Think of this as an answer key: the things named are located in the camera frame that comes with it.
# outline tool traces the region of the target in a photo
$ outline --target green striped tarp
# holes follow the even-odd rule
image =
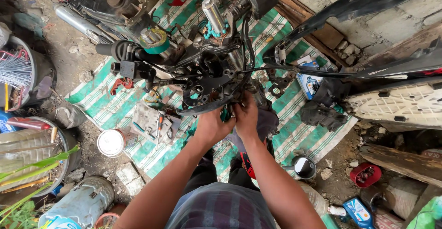
[[[155,16],[160,17],[160,25],[167,28],[170,24],[182,24],[183,34],[189,32],[193,24],[201,22],[205,16],[200,8],[202,0],[187,0],[183,6],[171,7],[168,3],[172,0],[160,0],[154,8],[157,8]],[[237,23],[241,28],[242,21]],[[289,22],[281,17],[274,9],[269,11],[261,20],[252,20],[249,24],[249,36],[252,38],[254,51],[257,55],[256,66],[263,64],[262,54],[271,45],[283,38],[291,31]],[[287,60],[295,61],[306,55],[316,59],[320,66],[336,68],[317,49],[313,48],[303,39],[294,42],[288,50]],[[135,102],[153,98],[145,94],[141,88],[144,82],[135,84],[135,88],[118,89],[116,96],[111,96],[109,90],[113,83],[120,76],[113,76],[109,73],[112,58],[106,59],[95,71],[94,79],[88,83],[82,83],[65,98],[68,102],[76,105],[84,111],[88,118],[101,130],[122,128],[130,126],[132,115],[135,110]],[[252,76],[259,79],[266,88],[271,86],[264,72],[255,72]],[[159,93],[162,97],[172,94],[172,90],[161,87]],[[273,102],[273,109],[280,119],[280,133],[273,137],[273,147],[276,161],[288,165],[293,158],[295,149],[304,149],[306,154],[312,157],[315,162],[326,155],[353,127],[357,119],[350,117],[348,122],[335,132],[328,132],[321,126],[307,126],[301,122],[300,108],[305,104],[306,98],[296,80],[292,81],[286,88],[285,94],[279,99],[270,94],[267,98]],[[171,97],[167,103],[168,107],[180,107],[182,98],[178,95]],[[196,119],[183,117],[180,130],[173,145],[155,145],[142,138],[135,146],[127,148],[126,154],[132,158],[135,164],[143,169],[146,174],[153,178],[180,152],[184,131],[188,126],[195,126]],[[236,154],[236,147],[229,141],[219,142],[214,146],[215,166],[218,170],[219,181],[227,182],[229,175],[229,163]]]

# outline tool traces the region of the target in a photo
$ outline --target green plant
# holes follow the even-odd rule
[[[16,203],[14,203],[13,205],[11,205],[10,207],[3,209],[0,212],[0,216],[2,216],[2,220],[0,220],[0,226],[4,227],[6,225],[9,225],[11,223],[15,223],[17,221],[17,223],[15,223],[15,225],[11,224],[11,226],[9,227],[9,229],[14,229],[16,226],[18,226],[17,229],[24,227],[25,229],[30,229],[30,228],[35,228],[35,227],[31,227],[31,225],[33,225],[33,223],[29,222],[29,220],[34,219],[34,215],[33,214],[33,210],[34,210],[34,202],[32,202],[32,204],[28,204],[25,205],[29,202],[27,202],[27,200],[29,200],[32,196],[34,196],[35,194],[37,194],[38,192],[42,191],[43,189],[47,188],[49,185],[52,185],[52,182],[46,183],[43,187],[40,187],[38,190],[36,190],[35,192],[31,193],[30,195],[26,196],[25,198],[17,201]],[[20,211],[29,211],[29,215],[32,216],[28,217],[26,214],[27,212],[20,212]]]
[[[8,185],[10,183],[14,183],[14,182],[18,182],[18,181],[24,180],[24,179],[29,178],[31,176],[38,175],[40,173],[43,173],[43,172],[48,171],[50,169],[53,169],[53,168],[58,166],[60,160],[66,160],[71,153],[77,152],[79,149],[80,149],[80,147],[78,147],[78,145],[75,145],[75,147],[72,148],[71,150],[66,151],[66,152],[61,152],[61,153],[57,154],[56,156],[43,159],[43,160],[41,160],[39,162],[36,162],[34,164],[28,164],[28,165],[26,165],[24,167],[21,167],[21,168],[18,168],[16,170],[0,173],[0,187],[4,186],[4,185]],[[24,175],[20,175],[20,176],[14,177],[14,178],[12,178],[10,180],[7,180],[7,181],[3,181],[9,175],[12,175],[12,174],[14,174],[14,173],[16,173],[18,171],[21,171],[23,169],[29,168],[31,166],[35,166],[35,167],[38,167],[40,169],[37,169],[37,170],[35,170],[33,172],[26,173]]]
[[[33,201],[25,202],[19,210],[12,212],[4,221],[3,225],[9,225],[8,229],[33,229],[38,226],[35,221],[34,211],[35,205]]]

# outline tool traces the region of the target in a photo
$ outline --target disassembled motorcycle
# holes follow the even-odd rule
[[[417,73],[441,69],[440,61],[426,61],[421,65],[397,61],[355,73],[331,73],[319,68],[290,65],[285,61],[288,46],[296,39],[321,29],[329,17],[344,21],[380,12],[406,1],[337,0],[267,50],[262,57],[266,66],[261,68],[255,67],[255,53],[248,36],[249,21],[251,17],[261,19],[277,5],[278,0],[240,0],[223,14],[214,0],[203,0],[202,10],[208,20],[205,31],[202,33],[198,26],[194,26],[180,43],[171,36],[171,31],[153,21],[154,11],[148,14],[147,4],[140,5],[138,0],[66,0],[65,5],[56,7],[56,13],[95,38],[96,42],[101,42],[96,46],[98,53],[113,56],[116,60],[111,72],[119,73],[123,78],[114,85],[112,94],[118,85],[132,88],[136,79],[145,80],[146,92],[155,86],[174,85],[183,91],[183,109],[177,110],[177,113],[197,115],[240,102],[244,90],[254,94],[258,105],[270,106],[261,83],[251,79],[252,73],[258,70],[266,70],[269,80],[274,83],[272,90],[283,91],[290,81],[276,77],[275,69],[342,79],[416,78]],[[241,18],[242,28],[238,32],[236,22]],[[121,40],[113,42],[113,38],[106,36],[97,24]]]

